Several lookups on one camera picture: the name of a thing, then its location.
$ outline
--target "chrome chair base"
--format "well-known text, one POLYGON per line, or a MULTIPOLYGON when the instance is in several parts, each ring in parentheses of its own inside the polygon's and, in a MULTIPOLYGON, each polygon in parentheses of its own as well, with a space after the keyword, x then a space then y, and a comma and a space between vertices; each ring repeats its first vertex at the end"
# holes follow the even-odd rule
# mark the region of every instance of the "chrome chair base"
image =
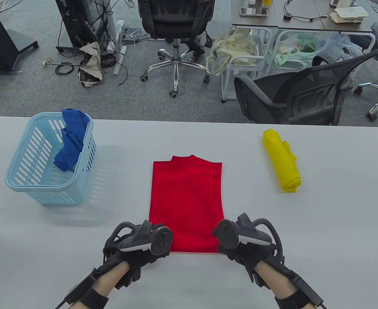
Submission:
MULTIPOLYGON (((375 84, 375 83, 363 83, 363 84, 359 84, 359 86, 355 89, 354 93, 355 94, 361 94, 362 93, 362 89, 363 87, 367 87, 367 86, 370 86, 370 87, 374 87, 374 88, 378 88, 378 84, 375 84)), ((369 112, 367 113, 367 118, 373 122, 377 119, 377 115, 376 113, 378 112, 378 103, 376 103, 370 110, 369 112)))
POLYGON ((173 66, 173 90, 169 92, 170 97, 177 97, 179 91, 179 66, 188 66, 190 68, 195 68, 203 71, 206 75, 203 78, 205 84, 209 84, 210 76, 206 71, 206 68, 198 63, 185 61, 189 56, 196 56, 194 51, 187 50, 183 54, 179 54, 179 41, 177 39, 173 40, 173 56, 166 50, 161 49, 158 51, 158 57, 162 61, 160 63, 153 64, 147 68, 147 70, 140 76, 140 81, 148 80, 148 73, 158 68, 163 68, 165 66, 173 66))

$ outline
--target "beige bag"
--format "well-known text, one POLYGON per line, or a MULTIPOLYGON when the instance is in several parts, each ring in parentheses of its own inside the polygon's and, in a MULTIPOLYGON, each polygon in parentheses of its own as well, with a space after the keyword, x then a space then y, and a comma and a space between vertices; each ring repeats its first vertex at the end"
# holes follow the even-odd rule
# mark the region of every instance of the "beige bag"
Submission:
POLYGON ((211 75, 222 75, 227 64, 233 58, 234 65, 249 66, 256 59, 242 56, 257 56, 256 43, 250 35, 250 29, 232 28, 220 40, 213 42, 210 55, 206 57, 206 70, 211 75))
POLYGON ((88 60, 80 63, 77 75, 80 84, 89 88, 103 79, 100 67, 100 47, 97 42, 93 42, 81 47, 80 50, 85 52, 84 59, 88 58, 88 60))

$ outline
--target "rolled yellow cloth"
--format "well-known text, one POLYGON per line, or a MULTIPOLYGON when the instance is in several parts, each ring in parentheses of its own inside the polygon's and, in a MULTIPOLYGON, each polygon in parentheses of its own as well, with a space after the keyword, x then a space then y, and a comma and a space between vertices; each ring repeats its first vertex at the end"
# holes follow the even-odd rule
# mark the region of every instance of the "rolled yellow cloth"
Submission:
POLYGON ((286 192, 296 192, 301 181, 296 167, 296 156, 290 150, 289 143, 283 142, 279 133, 269 129, 263 133, 263 144, 272 159, 282 189, 286 192))

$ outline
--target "white cable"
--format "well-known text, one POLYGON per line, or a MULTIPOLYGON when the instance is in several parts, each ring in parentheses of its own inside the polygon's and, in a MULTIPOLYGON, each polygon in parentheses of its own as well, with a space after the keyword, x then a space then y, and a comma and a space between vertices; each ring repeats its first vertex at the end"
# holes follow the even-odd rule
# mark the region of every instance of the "white cable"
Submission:
POLYGON ((0 13, 3 13, 4 11, 7 11, 8 9, 11 9, 15 6, 17 6, 19 3, 21 3, 22 1, 24 0, 20 0, 19 2, 17 2, 16 4, 13 4, 12 6, 8 6, 8 4, 11 2, 12 0, 6 0, 4 3, 3 3, 3 6, 2 6, 2 9, 0 10, 0 13))
POLYGON ((127 34, 127 36, 130 37, 130 38, 133 40, 133 49, 132 49, 132 51, 131 51, 130 53, 128 53, 127 55, 124 55, 125 57, 127 57, 127 56, 130 56, 130 55, 134 52, 134 49, 135 49, 135 47, 136 47, 136 42, 135 42, 135 40, 134 40, 134 37, 132 37, 132 35, 133 35, 135 32, 140 31, 140 30, 137 30, 137 31, 135 31, 135 32, 132 32, 132 34, 129 35, 129 34, 126 32, 126 30, 123 28, 123 26, 120 25, 120 24, 118 24, 118 25, 117 25, 117 29, 118 29, 118 32, 119 32, 119 37, 120 37, 120 29, 119 29, 119 27, 122 27, 123 31, 127 34))

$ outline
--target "desk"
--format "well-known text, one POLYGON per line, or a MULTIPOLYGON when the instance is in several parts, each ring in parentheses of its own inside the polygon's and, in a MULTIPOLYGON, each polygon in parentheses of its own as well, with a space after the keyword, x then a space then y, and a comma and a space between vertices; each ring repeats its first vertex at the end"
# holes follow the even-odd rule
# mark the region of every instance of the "desk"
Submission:
MULTIPOLYGON (((249 0, 232 0, 232 25, 248 27, 278 27, 280 29, 297 30, 323 30, 320 19, 309 22, 304 19, 283 19, 283 0, 273 0, 267 12, 267 17, 245 17, 239 15, 241 7, 249 7, 249 0)), ((316 17, 319 15, 313 0, 294 0, 288 5, 289 12, 303 14, 304 16, 316 17)))
MULTIPOLYGON (((313 0, 313 1, 318 9, 319 15, 329 16, 329 14, 335 10, 334 8, 330 7, 329 2, 327 0, 313 0)), ((322 19, 324 30, 357 32, 357 33, 372 32, 372 30, 370 29, 370 26, 373 24, 373 22, 378 21, 378 13, 376 13, 372 9, 372 2, 369 0, 356 0, 356 4, 358 6, 362 6, 369 13, 369 16, 366 17, 361 23, 334 23, 330 19, 330 17, 328 17, 328 18, 322 19)))
MULTIPOLYGON (((54 308, 102 263, 121 221, 149 215, 152 163, 172 155, 223 162, 226 218, 247 212, 277 229, 286 265, 328 308, 378 307, 378 128, 95 120, 91 196, 47 209, 9 190, 5 171, 29 118, 0 117, 0 309, 54 308), (298 157, 302 186, 280 190, 262 146, 279 131, 298 157)), ((171 254, 113 291, 107 309, 277 309, 271 292, 220 255, 171 254)))
POLYGON ((239 15, 241 7, 249 7, 248 0, 232 0, 232 25, 248 27, 278 27, 279 29, 296 30, 318 30, 318 31, 343 31, 343 32, 372 32, 370 26, 374 21, 378 21, 378 14, 372 9, 372 2, 368 0, 357 0, 356 4, 363 6, 369 16, 361 23, 341 23, 332 22, 329 14, 334 11, 330 7, 328 0, 293 0, 287 6, 290 13, 305 17, 317 17, 327 15, 327 18, 308 21, 305 19, 292 18, 283 19, 283 4, 286 0, 272 0, 267 17, 246 17, 239 15))

